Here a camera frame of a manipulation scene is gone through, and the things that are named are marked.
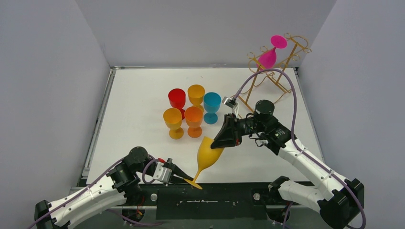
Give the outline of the yellow wine glass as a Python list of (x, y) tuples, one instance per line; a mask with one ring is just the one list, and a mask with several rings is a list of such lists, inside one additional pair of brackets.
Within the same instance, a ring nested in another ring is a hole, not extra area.
[(201, 104), (205, 96), (205, 88), (199, 84), (194, 84), (188, 88), (187, 93), (191, 104), (204, 112), (204, 107)]
[(163, 113), (163, 119), (166, 126), (169, 128), (169, 137), (178, 140), (184, 135), (182, 129), (182, 114), (177, 108), (169, 108)]
[(224, 150), (224, 148), (211, 149), (212, 143), (213, 139), (206, 136), (203, 138), (197, 152), (197, 172), (192, 180), (186, 178), (183, 179), (188, 184), (200, 190), (202, 190), (202, 187), (196, 183), (198, 176), (203, 170), (215, 164)]

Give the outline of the cyan wine glass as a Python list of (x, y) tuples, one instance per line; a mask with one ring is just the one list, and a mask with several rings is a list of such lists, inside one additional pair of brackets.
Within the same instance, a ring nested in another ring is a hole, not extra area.
[(221, 97), (215, 92), (208, 92), (203, 98), (203, 106), (206, 110), (204, 115), (204, 121), (207, 124), (213, 125), (218, 121), (218, 116), (216, 112), (219, 110), (221, 105)]

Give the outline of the red wine glass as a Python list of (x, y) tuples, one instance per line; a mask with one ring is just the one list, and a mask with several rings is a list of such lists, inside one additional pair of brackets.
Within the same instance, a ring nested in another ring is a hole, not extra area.
[(169, 99), (170, 105), (173, 108), (176, 108), (176, 109), (180, 110), (182, 119), (184, 119), (185, 118), (185, 116), (184, 116), (184, 113), (185, 113), (184, 106), (185, 106), (185, 103), (186, 103), (186, 94), (185, 94), (185, 92), (180, 88), (174, 88), (171, 91), (169, 91), (168, 99)]

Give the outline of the gold wire glass rack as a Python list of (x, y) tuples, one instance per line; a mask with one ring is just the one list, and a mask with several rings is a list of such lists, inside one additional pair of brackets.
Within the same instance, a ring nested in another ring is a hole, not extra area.
[(263, 84), (265, 80), (269, 80), (270, 82), (272, 82), (272, 84), (281, 91), (280, 97), (276, 99), (275, 103), (279, 102), (284, 97), (284, 95), (290, 94), (292, 92), (292, 89), (287, 88), (281, 82), (282, 73), (284, 73), (285, 70), (288, 68), (290, 62), (299, 61), (301, 59), (300, 55), (302, 53), (307, 54), (312, 52), (309, 42), (305, 37), (292, 35), (290, 33), (285, 33), (284, 35), (282, 35), (282, 37), (287, 40), (288, 45), (292, 45), (292, 48), (290, 54), (282, 60), (280, 60), (277, 56), (276, 63), (272, 68), (264, 69), (264, 67), (262, 66), (262, 69), (259, 70), (256, 66), (257, 64), (259, 64), (259, 57), (274, 47), (271, 43), (271, 47), (267, 47), (265, 45), (261, 46), (259, 48), (259, 54), (255, 54), (254, 52), (249, 52), (247, 54), (248, 69), (252, 73), (256, 74), (256, 76), (254, 76), (251, 81), (249, 81), (249, 84), (247, 84), (245, 88), (240, 92), (240, 94), (238, 94), (237, 99), (251, 112), (253, 111), (253, 108), (249, 105), (248, 102), (251, 97), (252, 91)]

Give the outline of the magenta wine glass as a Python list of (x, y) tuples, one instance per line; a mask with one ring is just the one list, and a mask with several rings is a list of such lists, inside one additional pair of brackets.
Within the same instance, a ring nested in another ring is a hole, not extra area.
[(270, 42), (274, 47), (259, 57), (259, 64), (256, 65), (259, 70), (262, 69), (262, 66), (264, 69), (272, 68), (277, 60), (276, 49), (284, 49), (288, 45), (287, 40), (280, 35), (272, 36)]

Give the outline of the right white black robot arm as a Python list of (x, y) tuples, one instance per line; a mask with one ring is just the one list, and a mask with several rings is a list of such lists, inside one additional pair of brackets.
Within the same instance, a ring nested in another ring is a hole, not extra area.
[(226, 114), (224, 123), (211, 143), (212, 149), (238, 146), (242, 137), (257, 135), (259, 146), (265, 146), (286, 160), (313, 185), (305, 186), (280, 176), (268, 186), (274, 204), (291, 201), (320, 214), (333, 229), (343, 229), (364, 207), (364, 185), (358, 179), (349, 180), (315, 157), (292, 132), (273, 116), (274, 104), (269, 100), (256, 103), (255, 111), (239, 119)]

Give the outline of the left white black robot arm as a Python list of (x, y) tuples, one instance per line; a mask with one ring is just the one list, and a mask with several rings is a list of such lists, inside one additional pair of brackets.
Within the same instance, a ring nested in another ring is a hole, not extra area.
[(38, 202), (33, 225), (38, 229), (72, 229), (111, 207), (140, 204), (145, 195), (139, 183), (145, 175), (165, 185), (192, 179), (172, 159), (154, 158), (137, 146), (85, 188), (60, 200)]

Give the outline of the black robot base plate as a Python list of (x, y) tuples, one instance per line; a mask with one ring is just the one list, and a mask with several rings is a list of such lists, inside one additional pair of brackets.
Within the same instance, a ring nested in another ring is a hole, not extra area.
[(202, 189), (189, 184), (141, 185), (137, 200), (124, 204), (122, 213), (140, 221), (147, 210), (157, 220), (183, 219), (273, 219), (282, 222), (288, 201), (268, 190), (267, 183), (203, 183)]

